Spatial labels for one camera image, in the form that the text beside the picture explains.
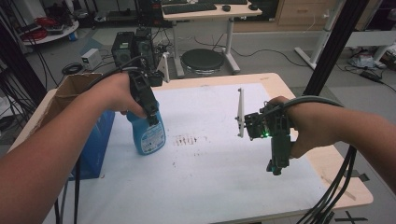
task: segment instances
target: floor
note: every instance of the floor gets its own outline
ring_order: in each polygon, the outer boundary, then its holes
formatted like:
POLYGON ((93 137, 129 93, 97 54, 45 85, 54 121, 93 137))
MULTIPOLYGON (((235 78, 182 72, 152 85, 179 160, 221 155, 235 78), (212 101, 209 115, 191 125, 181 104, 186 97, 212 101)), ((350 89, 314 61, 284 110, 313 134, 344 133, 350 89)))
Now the floor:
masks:
MULTIPOLYGON (((41 62, 37 59, 36 52, 40 50, 47 61, 49 70, 56 82, 63 79, 61 70, 70 63, 82 63, 80 55, 91 48, 99 48, 102 55, 110 55, 111 45, 118 31, 134 31, 135 27, 78 29, 78 40, 69 41, 67 38, 43 44, 37 47, 35 52, 27 54, 27 59, 45 83, 45 72, 41 62)), ((235 34, 233 36, 232 55, 238 62, 241 72, 238 75, 255 73, 277 73, 285 83, 299 94, 307 85, 312 75, 312 69, 294 52, 295 47, 300 47, 310 53, 318 41, 319 32, 283 32, 283 33, 250 33, 235 34)), ((173 39, 171 30, 161 30, 154 38, 154 44, 168 44, 173 39)), ((186 51, 193 48, 208 48, 216 44, 219 35, 209 36, 185 36, 179 39, 179 49, 186 51)), ((225 45, 225 36, 218 45, 225 45)), ((170 55, 173 49, 168 48, 170 55)), ((352 55, 351 49, 345 49, 340 56, 337 65, 332 70, 326 82, 326 96, 335 98, 348 108, 373 112, 396 123, 396 91, 385 85, 374 83, 359 77, 356 73, 361 70, 353 69, 352 72, 343 71, 348 66, 347 59, 352 55)), ((104 65, 95 72, 105 72, 114 67, 112 58, 106 57, 104 65)), ((176 79, 176 73, 171 66, 171 79, 176 79)), ((225 64, 221 70, 210 76, 230 76, 230 67, 225 64)), ((385 70, 382 74, 383 82, 396 89, 396 72, 385 70)), ((194 74, 187 74, 185 78, 199 78, 194 74)), ((56 84, 47 77, 47 89, 56 88, 56 84)), ((342 155, 346 154, 347 145, 335 144, 342 155)), ((396 197, 384 184, 383 180, 368 164, 358 155, 356 170, 360 174, 366 174, 370 180, 364 184, 374 195, 374 202, 370 205, 335 211, 330 223, 394 223, 396 219, 396 197)), ((289 224, 296 223, 298 217, 282 217, 275 220, 264 221, 265 224, 289 224)))

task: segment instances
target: round stool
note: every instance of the round stool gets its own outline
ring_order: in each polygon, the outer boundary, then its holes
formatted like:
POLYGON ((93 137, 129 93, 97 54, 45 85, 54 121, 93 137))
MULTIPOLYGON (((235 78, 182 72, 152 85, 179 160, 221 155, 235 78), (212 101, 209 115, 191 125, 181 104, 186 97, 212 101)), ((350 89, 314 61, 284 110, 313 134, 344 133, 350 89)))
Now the round stool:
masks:
POLYGON ((181 65, 199 75, 218 72, 223 64, 223 55, 210 49, 191 49, 181 56, 181 65))

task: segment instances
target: black metal frame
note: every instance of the black metal frame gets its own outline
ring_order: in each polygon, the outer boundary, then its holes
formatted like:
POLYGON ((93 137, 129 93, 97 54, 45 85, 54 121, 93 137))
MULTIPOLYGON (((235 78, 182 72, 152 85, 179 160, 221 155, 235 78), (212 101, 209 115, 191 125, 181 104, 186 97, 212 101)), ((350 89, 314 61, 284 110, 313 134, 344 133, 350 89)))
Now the black metal frame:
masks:
POLYGON ((304 95, 319 95, 369 0, 346 0, 304 95))

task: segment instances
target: cardboard box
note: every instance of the cardboard box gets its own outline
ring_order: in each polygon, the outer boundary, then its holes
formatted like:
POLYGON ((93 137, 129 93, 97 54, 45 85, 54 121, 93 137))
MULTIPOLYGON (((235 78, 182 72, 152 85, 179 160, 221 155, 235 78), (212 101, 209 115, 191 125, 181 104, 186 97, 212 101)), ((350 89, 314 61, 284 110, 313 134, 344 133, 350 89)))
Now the cardboard box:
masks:
MULTIPOLYGON (((101 74, 68 76, 57 90, 49 91, 11 146, 11 150, 55 118, 99 76, 101 74)), ((114 117, 114 111, 105 111, 92 128, 80 156, 81 179, 99 177, 114 117)))

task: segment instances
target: blue box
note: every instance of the blue box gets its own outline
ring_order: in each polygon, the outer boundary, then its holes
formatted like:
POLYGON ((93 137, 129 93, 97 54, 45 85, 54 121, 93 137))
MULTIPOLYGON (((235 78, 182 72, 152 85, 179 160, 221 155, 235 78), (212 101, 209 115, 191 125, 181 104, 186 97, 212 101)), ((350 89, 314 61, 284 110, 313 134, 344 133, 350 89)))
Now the blue box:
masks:
MULTIPOLYGON (((105 111, 95 126, 93 126, 91 134, 80 154, 80 179, 99 177, 114 117, 114 111, 105 111)), ((76 171, 73 169, 73 177, 69 179, 74 179, 75 174, 76 171)))

